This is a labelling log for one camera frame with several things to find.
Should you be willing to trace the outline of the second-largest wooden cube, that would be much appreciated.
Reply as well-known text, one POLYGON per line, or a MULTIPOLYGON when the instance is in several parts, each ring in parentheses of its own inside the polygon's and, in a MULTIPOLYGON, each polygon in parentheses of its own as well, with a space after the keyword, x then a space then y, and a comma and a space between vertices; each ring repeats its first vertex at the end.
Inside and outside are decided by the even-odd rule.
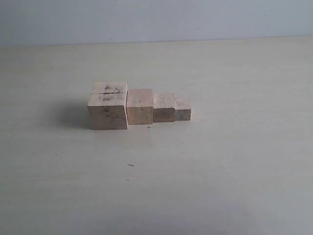
POLYGON ((128 90, 126 112, 129 125, 153 124, 154 95, 152 89, 128 90))

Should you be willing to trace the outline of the largest wooden cube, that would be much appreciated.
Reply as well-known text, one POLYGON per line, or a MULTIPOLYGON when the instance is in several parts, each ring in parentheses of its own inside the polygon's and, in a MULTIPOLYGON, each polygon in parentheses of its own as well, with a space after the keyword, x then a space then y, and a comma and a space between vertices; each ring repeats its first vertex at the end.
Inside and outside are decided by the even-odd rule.
POLYGON ((94 130, 128 129, 126 82, 94 83, 88 111, 94 130))

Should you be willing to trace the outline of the smallest wooden cube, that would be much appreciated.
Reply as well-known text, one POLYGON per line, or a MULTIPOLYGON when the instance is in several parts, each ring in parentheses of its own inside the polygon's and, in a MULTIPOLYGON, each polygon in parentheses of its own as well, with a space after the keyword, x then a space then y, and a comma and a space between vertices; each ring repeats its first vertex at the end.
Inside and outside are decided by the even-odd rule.
POLYGON ((191 105, 183 98, 175 98, 175 121, 191 120, 191 105))

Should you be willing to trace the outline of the medium-small wooden cube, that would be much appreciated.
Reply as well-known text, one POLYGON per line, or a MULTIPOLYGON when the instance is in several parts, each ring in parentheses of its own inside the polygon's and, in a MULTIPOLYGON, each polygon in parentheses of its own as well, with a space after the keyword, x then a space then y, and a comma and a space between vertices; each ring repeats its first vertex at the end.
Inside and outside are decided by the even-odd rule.
POLYGON ((175 121, 173 93, 154 94, 154 122, 175 121))

